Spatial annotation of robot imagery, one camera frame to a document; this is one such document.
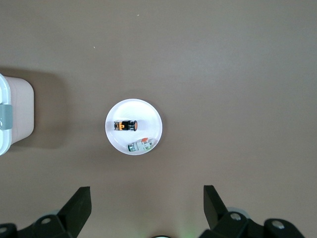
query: white bowl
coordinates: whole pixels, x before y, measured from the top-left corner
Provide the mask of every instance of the white bowl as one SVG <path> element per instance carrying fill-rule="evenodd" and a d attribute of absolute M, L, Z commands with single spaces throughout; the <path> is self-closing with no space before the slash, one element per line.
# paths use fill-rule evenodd
<path fill-rule="evenodd" d="M 114 130 L 116 120 L 136 120 L 136 131 Z M 157 110 L 149 103 L 140 99 L 123 100 L 111 108 L 105 122 L 108 140 L 120 152 L 127 155 L 142 155 L 151 151 L 159 142 L 162 135 L 162 120 Z M 149 150 L 130 152 L 128 144 L 139 139 L 154 139 L 154 145 Z"/>

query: gray latch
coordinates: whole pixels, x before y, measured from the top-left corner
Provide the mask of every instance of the gray latch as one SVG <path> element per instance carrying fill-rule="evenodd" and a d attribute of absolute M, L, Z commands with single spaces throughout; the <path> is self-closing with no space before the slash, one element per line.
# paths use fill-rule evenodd
<path fill-rule="evenodd" d="M 12 105 L 0 104 L 0 129 L 9 130 L 12 129 L 13 115 Z"/>

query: metal bolt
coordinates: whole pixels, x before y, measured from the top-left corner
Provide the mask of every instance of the metal bolt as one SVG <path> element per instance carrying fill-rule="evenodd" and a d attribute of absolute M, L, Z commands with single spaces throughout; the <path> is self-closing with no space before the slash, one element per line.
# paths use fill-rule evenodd
<path fill-rule="evenodd" d="M 49 217 L 47 217 L 41 221 L 41 224 L 46 224 L 46 223 L 49 223 L 50 221 L 51 221 L 51 219 Z"/>
<path fill-rule="evenodd" d="M 7 227 L 1 227 L 1 228 L 0 228 L 0 234 L 1 234 L 1 233 L 5 233 L 6 230 L 8 230 Z"/>
<path fill-rule="evenodd" d="M 278 229 L 284 229 L 284 225 L 283 223 L 279 222 L 279 221 L 272 221 L 272 225 L 275 226 Z"/>
<path fill-rule="evenodd" d="M 231 213 L 230 217 L 233 219 L 233 220 L 236 220 L 236 221 L 240 221 L 241 220 L 241 217 L 238 213 Z"/>

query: container lid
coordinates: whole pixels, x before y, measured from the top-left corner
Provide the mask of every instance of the container lid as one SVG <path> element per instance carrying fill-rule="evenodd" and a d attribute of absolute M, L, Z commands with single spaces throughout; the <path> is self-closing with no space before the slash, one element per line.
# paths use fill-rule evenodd
<path fill-rule="evenodd" d="M 0 155 L 3 155 L 11 145 L 12 119 L 10 86 L 0 74 Z"/>

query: plastic container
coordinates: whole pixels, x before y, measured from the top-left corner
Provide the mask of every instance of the plastic container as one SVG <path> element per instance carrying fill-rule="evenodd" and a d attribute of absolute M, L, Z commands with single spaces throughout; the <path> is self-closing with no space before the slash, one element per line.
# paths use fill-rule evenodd
<path fill-rule="evenodd" d="M 0 74 L 0 155 L 34 129 L 34 91 L 21 78 Z"/>

